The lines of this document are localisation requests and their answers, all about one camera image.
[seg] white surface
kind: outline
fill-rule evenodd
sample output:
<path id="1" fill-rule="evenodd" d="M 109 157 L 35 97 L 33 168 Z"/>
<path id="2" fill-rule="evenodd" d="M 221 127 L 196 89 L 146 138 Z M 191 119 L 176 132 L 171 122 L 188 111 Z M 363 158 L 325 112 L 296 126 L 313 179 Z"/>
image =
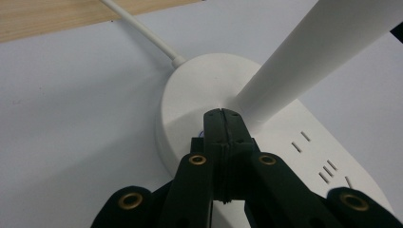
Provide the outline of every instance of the white surface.
<path id="1" fill-rule="evenodd" d="M 262 64 L 314 3 L 209 0 L 138 18 L 188 58 Z M 387 34 L 301 98 L 400 219 L 402 52 Z M 0 227 L 88 227 L 119 188 L 169 181 L 153 135 L 169 62 L 117 21 L 0 44 Z"/>
<path id="2" fill-rule="evenodd" d="M 198 56 L 175 70 L 164 89 L 161 116 L 156 121 L 160 157 L 172 176 L 190 151 L 188 136 L 202 132 L 205 112 L 222 107 L 243 115 L 236 96 L 259 68 L 239 56 L 216 53 Z M 261 151 L 281 156 L 322 197 L 332 188 L 353 187 L 392 211 L 371 176 L 298 100 L 252 137 Z M 213 227 L 247 227 L 241 202 L 221 205 L 215 202 Z"/>
<path id="3" fill-rule="evenodd" d="M 403 21 L 403 1 L 319 1 L 237 96 L 259 128 Z"/>

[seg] white power cord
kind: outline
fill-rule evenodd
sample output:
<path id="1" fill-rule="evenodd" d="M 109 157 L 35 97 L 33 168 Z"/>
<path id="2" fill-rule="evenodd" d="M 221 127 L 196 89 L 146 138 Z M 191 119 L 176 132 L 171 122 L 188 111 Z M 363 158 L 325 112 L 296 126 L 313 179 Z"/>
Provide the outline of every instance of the white power cord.
<path id="1" fill-rule="evenodd" d="M 180 54 L 178 54 L 172 47 L 170 47 L 166 42 L 158 37 L 152 30 L 147 28 L 144 24 L 138 21 L 136 17 L 128 13 L 126 10 L 122 9 L 115 2 L 113 2 L 112 0 L 100 1 L 107 5 L 111 10 L 122 16 L 122 18 L 124 18 L 131 26 L 137 29 L 143 36 L 145 36 L 149 41 L 151 41 L 155 46 L 163 51 L 163 53 L 165 53 L 172 60 L 172 66 L 174 68 L 177 68 L 181 64 L 186 62 L 186 60 Z"/>

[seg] wooden table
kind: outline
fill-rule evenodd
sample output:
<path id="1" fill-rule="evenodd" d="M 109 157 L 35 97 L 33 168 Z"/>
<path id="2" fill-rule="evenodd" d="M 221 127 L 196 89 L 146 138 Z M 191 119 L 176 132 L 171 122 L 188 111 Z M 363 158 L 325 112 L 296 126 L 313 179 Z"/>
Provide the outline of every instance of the wooden table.
<path id="1" fill-rule="evenodd" d="M 116 0 L 131 14 L 200 0 Z M 0 43 L 119 18 L 99 0 L 0 0 Z"/>

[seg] black clamp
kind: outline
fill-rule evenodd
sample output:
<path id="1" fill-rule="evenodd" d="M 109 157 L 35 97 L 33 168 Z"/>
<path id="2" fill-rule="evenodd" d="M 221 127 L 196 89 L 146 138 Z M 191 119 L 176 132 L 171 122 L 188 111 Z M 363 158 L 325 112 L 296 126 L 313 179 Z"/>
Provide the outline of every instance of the black clamp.
<path id="1" fill-rule="evenodd" d="M 365 194 L 337 188 L 324 199 L 311 192 L 277 155 L 259 151 L 240 114 L 204 114 L 204 138 L 193 138 L 175 179 L 154 193 L 119 190 L 92 228 L 205 228 L 213 200 L 245 200 L 251 227 L 403 227 Z"/>

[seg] white power strip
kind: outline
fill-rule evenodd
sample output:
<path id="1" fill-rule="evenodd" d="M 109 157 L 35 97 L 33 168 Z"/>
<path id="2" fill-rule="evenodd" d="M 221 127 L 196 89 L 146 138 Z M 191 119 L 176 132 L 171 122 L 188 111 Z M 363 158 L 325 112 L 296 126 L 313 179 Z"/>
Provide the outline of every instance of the white power strip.
<path id="1" fill-rule="evenodd" d="M 242 114 L 235 96 L 260 66 L 229 54 L 207 54 L 180 66 L 166 85 L 157 120 L 161 158 L 175 175 L 181 158 L 189 153 L 190 137 L 202 130 L 205 112 L 225 107 Z M 392 211 L 385 195 L 343 146 L 298 100 L 252 134 L 261 151 L 282 157 L 315 193 L 326 197 L 338 186 L 360 190 Z M 215 203 L 214 227 L 246 227 L 243 202 Z"/>

